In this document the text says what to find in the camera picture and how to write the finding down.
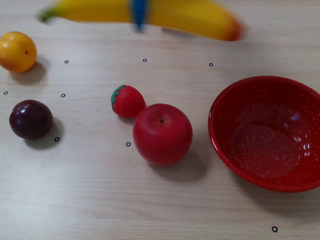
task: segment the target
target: dark purple plum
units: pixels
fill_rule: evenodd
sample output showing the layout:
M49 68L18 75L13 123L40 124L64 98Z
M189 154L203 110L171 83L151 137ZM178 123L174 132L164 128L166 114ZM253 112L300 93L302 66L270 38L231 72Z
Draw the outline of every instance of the dark purple plum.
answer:
M14 106L9 122L13 132L20 138L35 140L49 132L53 116L43 103L25 100Z

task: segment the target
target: apple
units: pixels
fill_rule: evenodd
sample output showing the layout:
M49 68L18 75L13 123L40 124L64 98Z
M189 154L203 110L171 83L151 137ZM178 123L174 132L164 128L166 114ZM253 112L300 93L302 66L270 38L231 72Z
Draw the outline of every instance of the apple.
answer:
M157 166L170 166L180 161L189 150L192 137L188 117L169 104L146 107L133 126L133 140L138 152Z

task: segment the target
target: red strawberry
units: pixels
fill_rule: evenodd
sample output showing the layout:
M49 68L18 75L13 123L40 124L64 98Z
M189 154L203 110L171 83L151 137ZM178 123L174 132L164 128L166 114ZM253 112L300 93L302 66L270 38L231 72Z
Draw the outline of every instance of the red strawberry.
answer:
M122 85L112 93L111 106L120 117L134 118L146 107L146 103L137 89Z

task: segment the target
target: banana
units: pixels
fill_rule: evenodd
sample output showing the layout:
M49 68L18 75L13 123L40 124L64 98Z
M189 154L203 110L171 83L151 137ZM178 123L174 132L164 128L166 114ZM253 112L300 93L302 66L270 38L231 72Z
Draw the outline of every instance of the banana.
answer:
M75 22L132 23L130 0L60 0L43 11L47 22L60 17ZM242 25L225 8L211 0L148 0L146 24L176 29L223 41L236 41Z

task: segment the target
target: fake fruit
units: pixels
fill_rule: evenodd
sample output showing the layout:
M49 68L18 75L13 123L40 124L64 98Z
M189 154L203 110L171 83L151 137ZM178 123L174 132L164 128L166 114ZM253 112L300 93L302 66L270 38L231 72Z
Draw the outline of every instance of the fake fruit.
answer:
M111 107L120 117L134 118L146 107L146 103L137 89L122 85L112 93Z
M60 0L39 18L60 17L76 22L134 22L133 0ZM148 0L145 23L223 41L239 40L242 24L225 7L212 0Z
M133 140L138 152L157 166L169 166L180 161L189 150L192 137L188 117L168 104L146 107L133 126Z
M12 31L0 39L0 65L11 72L29 70L37 60L37 48L30 37Z
M25 100L14 106L9 122L13 132L20 138L35 140L50 130L53 116L43 103Z

